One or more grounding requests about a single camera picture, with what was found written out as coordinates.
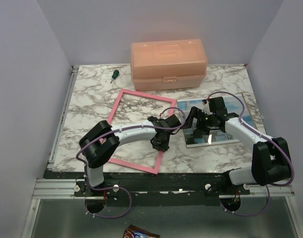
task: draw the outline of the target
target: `pink rectangular frame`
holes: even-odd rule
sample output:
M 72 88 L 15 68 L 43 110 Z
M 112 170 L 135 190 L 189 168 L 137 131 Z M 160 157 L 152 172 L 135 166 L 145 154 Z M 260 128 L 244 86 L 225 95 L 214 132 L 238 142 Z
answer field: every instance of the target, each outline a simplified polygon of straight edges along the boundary
M 156 96 L 156 95 L 152 95 L 152 94 L 148 94 L 148 93 L 142 93 L 142 92 L 136 92 L 136 91 L 131 91 L 131 90 L 127 90 L 127 89 L 122 89 L 120 91 L 119 95 L 116 98 L 116 101 L 115 101 L 114 106 L 112 108 L 112 112 L 108 116 L 108 119 L 107 119 L 108 123 L 111 123 L 111 121 L 113 119 L 113 116 L 116 112 L 116 109 L 118 107 L 118 104 L 121 101 L 121 98 L 122 98 L 123 94 L 130 94 L 130 95 L 140 96 L 140 97 L 143 97 L 143 98 L 151 98 L 151 99 L 156 99 L 158 101 L 169 102 L 169 103 L 171 103 L 171 107 L 176 106 L 176 103 L 177 103 L 177 101 L 175 99 L 170 99 L 170 98 Z M 173 109 L 170 109 L 169 110 L 169 115 L 171 116 L 172 114 L 173 114 Z M 162 155 L 163 155 L 163 152 L 159 151 L 154 168 L 150 168 L 150 167 L 146 167 L 146 166 L 143 166 L 143 165 L 130 163 L 130 162 L 127 162 L 127 161 L 116 159 L 116 158 L 110 158 L 109 162 L 113 163 L 113 164 L 129 167 L 129 168 L 132 168 L 132 169 L 145 171 L 145 172 L 152 173 L 152 174 L 158 174 L 159 167 L 160 167 L 160 164 L 161 164 Z

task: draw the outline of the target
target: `screwdriver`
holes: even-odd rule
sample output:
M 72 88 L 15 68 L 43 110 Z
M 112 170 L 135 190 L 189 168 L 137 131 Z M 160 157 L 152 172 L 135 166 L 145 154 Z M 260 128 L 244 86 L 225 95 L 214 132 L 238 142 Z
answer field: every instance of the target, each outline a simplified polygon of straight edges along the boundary
M 114 70 L 113 75 L 112 75 L 112 80 L 111 80 L 110 83 L 112 83 L 113 80 L 115 80 L 118 77 L 119 74 L 120 74 L 120 71 Z

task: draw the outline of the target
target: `gray wall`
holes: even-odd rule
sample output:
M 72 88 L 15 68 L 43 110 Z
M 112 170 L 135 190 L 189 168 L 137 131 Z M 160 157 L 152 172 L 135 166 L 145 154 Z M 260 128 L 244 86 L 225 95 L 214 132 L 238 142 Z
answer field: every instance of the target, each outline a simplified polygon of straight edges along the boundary
M 132 42 L 202 39 L 248 63 L 283 0 L 38 0 L 71 64 L 129 63 Z
M 303 0 L 285 0 L 248 66 L 266 130 L 288 143 L 303 215 Z
M 71 67 L 35 0 L 0 0 L 0 238 L 20 237 Z

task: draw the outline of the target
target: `marble countertop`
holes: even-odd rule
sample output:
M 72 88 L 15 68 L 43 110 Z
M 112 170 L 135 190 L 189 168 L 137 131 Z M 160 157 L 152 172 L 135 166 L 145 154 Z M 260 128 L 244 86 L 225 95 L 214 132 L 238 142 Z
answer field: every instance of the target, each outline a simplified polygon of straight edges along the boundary
M 119 77 L 110 83 L 113 71 Z M 82 172 L 83 164 L 75 159 L 78 142 L 100 120 L 108 118 L 119 91 L 134 90 L 128 64 L 83 65 L 72 92 L 71 101 L 63 125 L 59 146 L 55 154 L 53 171 Z M 199 88 L 150 91 L 148 93 L 172 99 L 201 98 L 215 91 L 228 91 L 244 95 L 257 129 L 264 126 L 244 66 L 208 66 L 207 76 Z M 140 122 L 148 116 L 158 116 L 169 104 L 153 99 L 124 95 L 115 113 L 112 125 Z M 183 132 L 171 136 L 170 149 L 164 153 L 160 173 L 217 173 L 248 166 L 252 153 L 242 143 L 187 148 Z M 138 141 L 120 146 L 113 157 L 132 163 L 153 167 L 158 152 L 149 141 Z M 105 172 L 140 172 L 120 165 L 107 163 Z

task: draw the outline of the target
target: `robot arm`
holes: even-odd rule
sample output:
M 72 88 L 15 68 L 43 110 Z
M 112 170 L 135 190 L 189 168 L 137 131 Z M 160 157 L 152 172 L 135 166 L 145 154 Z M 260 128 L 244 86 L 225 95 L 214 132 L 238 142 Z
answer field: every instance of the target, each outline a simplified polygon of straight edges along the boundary
M 266 138 L 264 139 L 251 132 L 243 126 L 236 113 L 227 112 L 222 97 L 212 98 L 208 102 L 204 100 L 203 102 L 205 104 L 204 109 L 200 110 L 192 107 L 186 122 L 181 128 L 190 128 L 193 120 L 197 119 L 197 134 L 200 132 L 209 135 L 211 130 L 219 129 L 234 136 L 252 151 L 251 166 L 224 173 L 226 186 L 244 183 L 257 183 L 263 186 L 290 178 L 291 169 L 287 160 L 272 143 L 266 140 L 272 140 L 290 158 L 285 139 L 281 137 L 272 138 L 260 132 L 259 134 Z M 164 128 L 173 129 L 180 125 L 175 115 L 167 119 L 149 117 L 147 121 L 127 126 L 111 126 L 105 120 L 100 121 L 80 140 L 79 145 L 81 148 L 107 132 L 115 129 L 119 131 L 111 133 L 101 142 L 92 143 L 83 151 L 83 155 L 87 159 L 87 174 L 90 185 L 94 187 L 103 182 L 103 165 L 108 162 L 118 146 L 138 140 L 150 140 L 154 149 L 167 151 L 169 148 L 169 137 L 172 133 Z M 134 128 L 122 131 L 122 128 L 129 126 Z
M 142 123 L 126 126 L 111 126 L 105 120 L 100 121 L 79 141 L 81 148 L 107 132 L 111 132 L 112 130 L 118 131 L 111 133 L 101 141 L 91 144 L 84 150 L 83 155 L 87 160 L 86 169 L 90 185 L 95 187 L 104 181 L 103 165 L 108 162 L 118 146 L 139 140 L 150 140 L 154 149 L 167 151 L 169 149 L 168 145 L 171 132 L 169 130 L 157 129 L 154 127 L 174 128 L 180 125 L 179 119 L 175 115 L 171 115 L 167 119 L 149 117 Z M 122 128 L 125 127 L 133 128 L 123 131 Z
M 225 172 L 229 177 L 229 185 L 257 183 L 263 186 L 290 178 L 290 167 L 283 155 L 272 143 L 243 126 L 236 113 L 228 113 L 222 97 L 212 98 L 208 102 L 204 100 L 203 103 L 203 110 L 192 107 L 183 128 L 190 128 L 193 120 L 197 119 L 198 134 L 201 132 L 209 135 L 211 130 L 220 129 L 234 136 L 252 151 L 251 166 Z M 290 158 L 285 139 L 272 138 L 261 132 L 259 134 L 275 142 Z

